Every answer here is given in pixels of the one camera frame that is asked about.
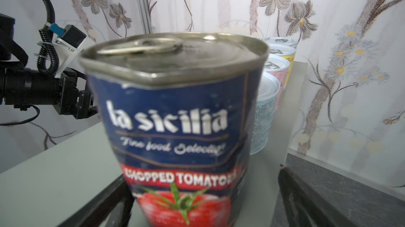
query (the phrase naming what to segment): white can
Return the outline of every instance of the white can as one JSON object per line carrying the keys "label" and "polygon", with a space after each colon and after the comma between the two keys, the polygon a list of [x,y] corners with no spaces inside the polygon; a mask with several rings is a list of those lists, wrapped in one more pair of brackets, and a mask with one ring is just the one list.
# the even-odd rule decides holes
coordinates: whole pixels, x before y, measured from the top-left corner
{"label": "white can", "polygon": [[280,82],[277,78],[269,73],[263,73],[257,94],[250,155],[258,153],[266,146],[280,91]]}
{"label": "white can", "polygon": [[[284,83],[286,81],[288,68],[290,67],[290,62],[287,59],[282,58],[281,56],[276,56],[270,54],[265,62],[265,66],[263,67],[263,71],[266,73],[270,73],[275,76],[278,81],[280,82],[280,88],[284,87]],[[283,91],[279,91],[277,95],[277,102],[276,102],[276,110],[279,107],[281,93]]]}
{"label": "white can", "polygon": [[289,47],[289,46],[284,46],[284,45],[278,45],[278,44],[268,44],[268,45],[270,47],[271,54],[281,56],[282,58],[284,58],[290,62],[290,67],[288,68],[288,71],[287,71],[286,82],[284,83],[284,87],[283,87],[283,90],[285,90],[287,88],[288,81],[290,80],[292,64],[294,62],[295,53],[297,50],[294,47]]}
{"label": "white can", "polygon": [[289,47],[297,48],[298,42],[294,39],[288,37],[268,37],[262,39],[262,41],[266,42],[267,44],[279,44],[285,45]]}

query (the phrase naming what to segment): red label band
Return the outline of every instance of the red label band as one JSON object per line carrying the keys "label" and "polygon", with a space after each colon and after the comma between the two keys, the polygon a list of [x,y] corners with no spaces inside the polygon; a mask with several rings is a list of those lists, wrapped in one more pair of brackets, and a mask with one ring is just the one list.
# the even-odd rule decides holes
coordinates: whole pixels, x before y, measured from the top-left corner
{"label": "red label band", "polygon": [[128,183],[149,186],[169,187],[175,183],[180,189],[200,190],[210,187],[212,190],[226,189],[240,177],[240,170],[235,167],[224,174],[210,174],[196,171],[147,170],[121,164],[122,172]]}

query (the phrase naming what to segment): tomato can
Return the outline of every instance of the tomato can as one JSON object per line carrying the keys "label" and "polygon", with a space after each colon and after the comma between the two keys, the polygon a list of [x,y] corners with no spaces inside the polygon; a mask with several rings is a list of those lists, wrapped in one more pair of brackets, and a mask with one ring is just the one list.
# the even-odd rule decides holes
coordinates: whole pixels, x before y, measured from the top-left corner
{"label": "tomato can", "polygon": [[289,47],[297,48],[298,42],[292,38],[288,37],[268,37],[262,39],[262,41],[266,42],[267,44],[278,44],[278,45],[285,45]]}
{"label": "tomato can", "polygon": [[268,53],[251,37],[194,32],[81,53],[111,148],[151,226],[235,222]]}
{"label": "tomato can", "polygon": [[290,67],[287,70],[287,77],[284,83],[283,90],[285,90],[288,86],[288,81],[290,80],[290,74],[292,69],[292,64],[294,63],[296,49],[289,46],[279,45],[279,44],[269,44],[270,53],[281,56],[282,58],[286,59],[290,62]]}
{"label": "tomato can", "polygon": [[267,144],[279,92],[282,92],[279,80],[270,73],[264,72],[257,94],[250,155],[258,153]]}
{"label": "tomato can", "polygon": [[282,89],[284,88],[284,83],[287,77],[287,71],[290,67],[290,62],[287,59],[284,59],[281,56],[276,56],[273,54],[269,54],[264,66],[264,72],[270,73],[275,76],[278,81],[280,82],[280,91],[277,95],[277,102],[276,102],[276,110],[280,104],[281,93],[283,92]]}

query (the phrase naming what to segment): can lid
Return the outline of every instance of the can lid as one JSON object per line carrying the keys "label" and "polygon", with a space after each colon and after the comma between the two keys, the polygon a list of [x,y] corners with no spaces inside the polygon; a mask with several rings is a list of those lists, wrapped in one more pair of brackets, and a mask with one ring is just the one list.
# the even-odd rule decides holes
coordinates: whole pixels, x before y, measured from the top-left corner
{"label": "can lid", "polygon": [[264,66],[264,70],[266,72],[276,72],[276,71],[283,71],[290,66],[290,62],[281,57],[274,54],[269,54]]}
{"label": "can lid", "polygon": [[257,93],[257,101],[265,101],[276,97],[280,91],[280,82],[269,73],[263,73]]}
{"label": "can lid", "polygon": [[269,48],[225,33],[159,33],[105,42],[81,52],[89,72],[143,86],[206,82],[263,66]]}
{"label": "can lid", "polygon": [[289,47],[279,44],[268,44],[270,47],[270,53],[277,56],[290,56],[295,54],[296,49],[294,47]]}
{"label": "can lid", "polygon": [[263,39],[264,42],[268,44],[280,44],[290,47],[296,47],[298,42],[292,38],[288,37],[268,37]]}

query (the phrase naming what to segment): pull tab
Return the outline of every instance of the pull tab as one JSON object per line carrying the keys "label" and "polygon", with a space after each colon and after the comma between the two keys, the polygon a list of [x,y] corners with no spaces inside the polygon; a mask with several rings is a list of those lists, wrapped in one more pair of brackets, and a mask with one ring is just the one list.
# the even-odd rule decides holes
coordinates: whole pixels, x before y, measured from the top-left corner
{"label": "pull tab", "polygon": [[97,51],[100,55],[119,55],[127,53],[163,53],[178,49],[183,44],[179,38],[143,38],[114,45]]}
{"label": "pull tab", "polygon": [[284,43],[284,42],[287,42],[288,40],[287,39],[276,39],[275,40],[275,42],[281,42],[281,43]]}
{"label": "pull tab", "polygon": [[266,61],[265,68],[275,70],[275,69],[280,68],[280,66],[278,66],[277,64],[274,64],[272,62]]}
{"label": "pull tab", "polygon": [[280,53],[280,54],[282,54],[283,52],[281,52],[280,49],[271,49],[270,53]]}

